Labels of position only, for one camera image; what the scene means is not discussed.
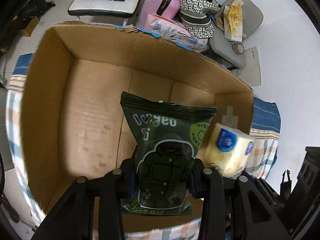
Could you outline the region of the plaid blue orange tablecloth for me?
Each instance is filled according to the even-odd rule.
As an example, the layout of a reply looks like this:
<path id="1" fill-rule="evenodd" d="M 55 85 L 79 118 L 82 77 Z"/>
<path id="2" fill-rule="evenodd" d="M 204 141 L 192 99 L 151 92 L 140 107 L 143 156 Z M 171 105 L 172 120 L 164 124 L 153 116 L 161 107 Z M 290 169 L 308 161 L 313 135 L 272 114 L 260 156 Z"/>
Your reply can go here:
<path id="1" fill-rule="evenodd" d="M 20 186 L 23 189 L 24 197 L 28 203 L 28 206 L 29 206 L 29 202 L 27 199 L 27 195 L 28 195 L 27 184 L 26 184 L 23 173 L 20 171 L 17 171 L 16 166 L 21 165 L 22 163 L 22 146 L 21 146 L 21 138 L 20 138 L 20 113 L 21 113 L 22 96 L 23 96 L 23 91 L 26 83 L 26 78 L 27 78 L 28 70 L 33 60 L 34 54 L 31 55 L 31 61 L 27 64 L 27 71 L 25 73 L 14 74 L 12 76 L 12 79 L 10 81 L 10 87 L 7 92 L 6 114 L 5 114 L 7 137 L 9 141 L 12 161 L 14 163 L 18 181 L 20 183 Z M 196 159 L 200 159 L 202 161 L 202 158 L 204 157 L 206 148 L 208 146 L 210 136 L 214 130 L 215 124 L 217 123 L 213 123 L 213 120 L 212 120 L 209 126 L 209 129 L 202 142 L 201 148 L 198 151 Z M 232 108 L 227 109 L 225 122 L 222 122 L 220 124 L 238 129 L 237 119 L 233 113 Z M 281 124 L 281 118 L 276 105 L 274 103 L 266 103 L 262 100 L 259 100 L 253 97 L 253 119 L 252 119 L 250 130 L 246 134 L 252 136 L 255 139 L 255 147 L 253 152 L 249 156 L 248 163 L 245 169 L 242 172 L 247 172 L 250 176 L 253 177 L 254 175 L 253 155 L 256 153 L 261 153 L 263 152 L 263 150 L 267 150 L 270 153 L 276 152 L 279 133 L 280 133 L 280 124 Z M 133 154 L 136 147 L 137 147 L 137 143 L 135 140 L 135 148 L 128 158 L 132 158 L 134 160 Z M 135 231 L 135 235 L 138 237 L 142 237 L 143 236 L 141 232 L 142 227 L 148 226 L 148 225 L 159 227 L 161 224 L 165 223 L 167 220 L 171 220 L 173 223 L 176 224 L 176 226 L 168 234 L 168 238 L 183 237 L 183 238 L 199 239 L 198 236 L 199 236 L 199 229 L 200 229 L 200 222 L 201 222 L 201 215 L 202 215 L 203 199 L 202 198 L 195 199 L 191 195 L 190 190 L 188 190 L 186 201 L 189 203 L 189 207 L 185 209 L 180 215 L 176 215 L 176 216 L 150 216 L 150 215 L 144 215 L 139 213 L 129 213 L 123 210 L 121 205 L 121 214 L 122 214 L 123 224 L 124 222 L 127 222 L 129 227 L 133 228 L 133 230 Z"/>

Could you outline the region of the dark green tissue pack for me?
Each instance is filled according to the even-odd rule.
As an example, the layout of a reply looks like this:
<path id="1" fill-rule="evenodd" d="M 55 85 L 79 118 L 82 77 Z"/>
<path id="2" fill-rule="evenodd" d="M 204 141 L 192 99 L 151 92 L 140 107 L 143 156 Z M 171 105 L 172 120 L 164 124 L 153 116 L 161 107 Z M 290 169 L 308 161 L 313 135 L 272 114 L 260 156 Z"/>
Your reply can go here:
<path id="1" fill-rule="evenodd" d="M 180 215 L 189 207 L 193 166 L 217 108 L 155 102 L 127 92 L 122 92 L 120 104 L 137 143 L 123 210 Z"/>

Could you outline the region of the brown cardboard box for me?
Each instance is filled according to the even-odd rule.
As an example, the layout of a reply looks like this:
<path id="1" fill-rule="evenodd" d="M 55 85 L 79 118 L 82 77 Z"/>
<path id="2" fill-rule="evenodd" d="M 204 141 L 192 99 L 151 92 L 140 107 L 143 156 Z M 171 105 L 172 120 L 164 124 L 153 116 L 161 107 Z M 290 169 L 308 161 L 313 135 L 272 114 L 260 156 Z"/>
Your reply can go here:
<path id="1" fill-rule="evenodd" d="M 27 199 L 40 224 L 78 176 L 99 178 L 135 148 L 122 92 L 152 101 L 232 108 L 237 128 L 253 119 L 251 88 L 215 61 L 132 28 L 56 24 L 44 32 L 22 96 L 20 138 Z"/>

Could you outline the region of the pink suitcase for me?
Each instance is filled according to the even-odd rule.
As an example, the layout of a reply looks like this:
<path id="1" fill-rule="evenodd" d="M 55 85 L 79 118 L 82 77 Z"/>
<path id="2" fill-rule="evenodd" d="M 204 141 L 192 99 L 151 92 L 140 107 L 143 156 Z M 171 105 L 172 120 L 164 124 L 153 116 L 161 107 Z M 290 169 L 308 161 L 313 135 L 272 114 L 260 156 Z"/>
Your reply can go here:
<path id="1" fill-rule="evenodd" d="M 144 0 L 138 14 L 136 27 L 144 29 L 148 14 L 173 19 L 179 10 L 180 0 Z"/>

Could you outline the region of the yellow patterned tissue pack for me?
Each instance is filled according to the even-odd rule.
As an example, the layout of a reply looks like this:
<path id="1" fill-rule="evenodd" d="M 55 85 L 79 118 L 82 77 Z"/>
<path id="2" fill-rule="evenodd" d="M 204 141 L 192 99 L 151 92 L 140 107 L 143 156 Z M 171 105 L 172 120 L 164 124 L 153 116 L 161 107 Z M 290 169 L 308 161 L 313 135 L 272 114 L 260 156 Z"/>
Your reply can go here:
<path id="1" fill-rule="evenodd" d="M 223 11 L 224 35 L 228 41 L 242 42 L 242 8 L 239 5 L 226 5 Z"/>

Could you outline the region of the black white patterned bag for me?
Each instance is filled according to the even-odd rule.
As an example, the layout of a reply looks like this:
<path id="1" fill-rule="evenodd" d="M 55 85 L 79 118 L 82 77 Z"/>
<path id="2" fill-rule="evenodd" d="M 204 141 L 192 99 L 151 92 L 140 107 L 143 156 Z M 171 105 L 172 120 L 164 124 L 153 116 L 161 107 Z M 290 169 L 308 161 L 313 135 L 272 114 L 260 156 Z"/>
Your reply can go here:
<path id="1" fill-rule="evenodd" d="M 214 33 L 212 16 L 221 10 L 216 0 L 180 0 L 180 18 L 190 35 L 211 38 Z"/>

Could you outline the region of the grey fabric chair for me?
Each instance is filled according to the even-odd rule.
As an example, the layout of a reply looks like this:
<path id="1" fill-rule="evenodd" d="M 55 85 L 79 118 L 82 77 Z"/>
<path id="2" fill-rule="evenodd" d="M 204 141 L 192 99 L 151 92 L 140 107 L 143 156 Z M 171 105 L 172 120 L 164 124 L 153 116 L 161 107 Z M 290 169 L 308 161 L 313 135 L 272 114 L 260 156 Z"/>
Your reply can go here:
<path id="1" fill-rule="evenodd" d="M 212 50 L 234 67 L 246 66 L 243 42 L 262 24 L 262 11 L 251 0 L 227 0 L 214 15 Z"/>

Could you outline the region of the tape roll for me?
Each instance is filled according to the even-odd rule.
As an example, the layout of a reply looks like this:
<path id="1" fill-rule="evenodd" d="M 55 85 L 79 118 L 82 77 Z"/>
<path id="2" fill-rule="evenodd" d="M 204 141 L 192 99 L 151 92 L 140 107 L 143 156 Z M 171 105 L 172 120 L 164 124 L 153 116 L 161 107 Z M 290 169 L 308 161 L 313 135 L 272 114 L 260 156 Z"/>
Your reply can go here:
<path id="1" fill-rule="evenodd" d="M 242 55 L 244 53 L 244 46 L 241 42 L 233 42 L 232 43 L 232 50 L 237 55 Z"/>

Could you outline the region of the yellow white tissue pack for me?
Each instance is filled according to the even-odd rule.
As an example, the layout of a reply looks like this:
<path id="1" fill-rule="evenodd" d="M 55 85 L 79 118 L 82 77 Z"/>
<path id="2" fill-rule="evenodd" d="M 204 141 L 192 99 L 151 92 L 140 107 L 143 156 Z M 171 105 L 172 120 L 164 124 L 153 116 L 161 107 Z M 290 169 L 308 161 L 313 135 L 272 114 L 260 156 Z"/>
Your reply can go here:
<path id="1" fill-rule="evenodd" d="M 221 176 L 235 178 L 246 167 L 255 147 L 255 139 L 246 133 L 220 123 L 215 124 L 202 162 Z"/>

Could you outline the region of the white padded chair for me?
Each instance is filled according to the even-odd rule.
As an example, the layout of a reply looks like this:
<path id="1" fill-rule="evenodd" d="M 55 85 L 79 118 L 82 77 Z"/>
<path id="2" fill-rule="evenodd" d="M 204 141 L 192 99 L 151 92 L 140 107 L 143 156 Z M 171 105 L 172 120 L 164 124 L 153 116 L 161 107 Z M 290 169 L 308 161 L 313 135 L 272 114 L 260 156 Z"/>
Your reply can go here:
<path id="1" fill-rule="evenodd" d="M 131 18 L 141 0 L 73 0 L 68 8 L 71 16 L 114 16 Z"/>

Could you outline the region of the floral tissue pack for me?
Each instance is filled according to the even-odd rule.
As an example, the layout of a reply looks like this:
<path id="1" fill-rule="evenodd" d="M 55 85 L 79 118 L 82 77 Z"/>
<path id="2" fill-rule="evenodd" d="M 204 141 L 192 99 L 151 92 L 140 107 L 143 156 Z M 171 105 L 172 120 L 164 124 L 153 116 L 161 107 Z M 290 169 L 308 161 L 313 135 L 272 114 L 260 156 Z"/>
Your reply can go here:
<path id="1" fill-rule="evenodd" d="M 156 14 L 148 14 L 144 30 L 157 34 L 169 41 L 178 43 L 199 53 L 209 48 L 209 41 L 207 38 L 192 36 L 185 29 L 183 24 Z"/>

